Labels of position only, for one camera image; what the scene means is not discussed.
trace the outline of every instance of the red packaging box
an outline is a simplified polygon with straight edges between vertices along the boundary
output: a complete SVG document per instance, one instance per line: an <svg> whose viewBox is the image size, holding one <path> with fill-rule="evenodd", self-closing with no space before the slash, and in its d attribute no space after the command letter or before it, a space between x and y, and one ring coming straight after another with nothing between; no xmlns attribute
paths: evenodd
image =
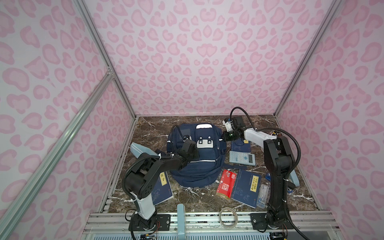
<svg viewBox="0 0 384 240"><path fill-rule="evenodd" d="M236 173L224 170L221 176L220 184L218 185L216 195L230 199L232 194L232 189L236 181Z"/></svg>

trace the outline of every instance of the calculator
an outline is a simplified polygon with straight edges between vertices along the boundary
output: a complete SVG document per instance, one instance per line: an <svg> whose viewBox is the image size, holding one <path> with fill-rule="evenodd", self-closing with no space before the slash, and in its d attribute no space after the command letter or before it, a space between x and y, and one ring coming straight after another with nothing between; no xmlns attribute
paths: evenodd
<svg viewBox="0 0 384 240"><path fill-rule="evenodd" d="M246 152L229 151L229 162L256 166L255 155Z"/></svg>

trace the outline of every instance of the pink leopard print wall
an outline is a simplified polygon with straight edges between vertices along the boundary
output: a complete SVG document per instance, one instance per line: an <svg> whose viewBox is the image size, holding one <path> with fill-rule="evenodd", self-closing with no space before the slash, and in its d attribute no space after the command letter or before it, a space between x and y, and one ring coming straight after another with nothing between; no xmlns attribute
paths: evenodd
<svg viewBox="0 0 384 240"><path fill-rule="evenodd" d="M331 0L86 0L136 114L273 113Z"/></svg>
<svg viewBox="0 0 384 240"><path fill-rule="evenodd" d="M0 3L0 218L106 72L71 0Z"/></svg>
<svg viewBox="0 0 384 240"><path fill-rule="evenodd" d="M131 122L110 83L10 240L78 239L101 203Z"/></svg>
<svg viewBox="0 0 384 240"><path fill-rule="evenodd" d="M384 239L383 12L346 2L278 118L346 240Z"/></svg>

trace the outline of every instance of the book cover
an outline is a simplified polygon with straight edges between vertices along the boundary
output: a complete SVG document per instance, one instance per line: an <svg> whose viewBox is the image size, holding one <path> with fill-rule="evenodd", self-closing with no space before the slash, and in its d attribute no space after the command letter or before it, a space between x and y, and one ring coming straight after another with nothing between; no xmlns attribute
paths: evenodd
<svg viewBox="0 0 384 240"><path fill-rule="evenodd" d="M167 172L160 173L151 194L153 205L157 205L173 198L173 192L170 187Z"/></svg>
<svg viewBox="0 0 384 240"><path fill-rule="evenodd" d="M230 172L228 170L223 170L223 174L221 175L220 184L218 185L216 195L230 199L232 194L232 188L236 181L236 173Z"/></svg>
<svg viewBox="0 0 384 240"><path fill-rule="evenodd" d="M251 153L251 144L244 143L244 139L236 139L231 142L231 151Z"/></svg>
<svg viewBox="0 0 384 240"><path fill-rule="evenodd" d="M260 175L253 172L240 170L232 189L231 198L242 204L256 208L261 178Z"/></svg>

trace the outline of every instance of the black mounting plate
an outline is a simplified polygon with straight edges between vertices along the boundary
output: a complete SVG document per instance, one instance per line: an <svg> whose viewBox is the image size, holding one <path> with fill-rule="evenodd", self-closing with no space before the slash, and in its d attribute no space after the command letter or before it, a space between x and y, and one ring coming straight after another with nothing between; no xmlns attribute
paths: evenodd
<svg viewBox="0 0 384 240"><path fill-rule="evenodd" d="M265 221L265 213L262 214L250 214L251 223L253 230L264 230L266 221ZM287 227L287 229L293 229L293 226L287 221L284 220L283 223Z"/></svg>
<svg viewBox="0 0 384 240"><path fill-rule="evenodd" d="M129 231L133 227L134 231L146 231L144 227L139 223L139 215L133 214L129 224ZM159 231L169 231L170 226L170 214L157 214L156 222L160 222Z"/></svg>

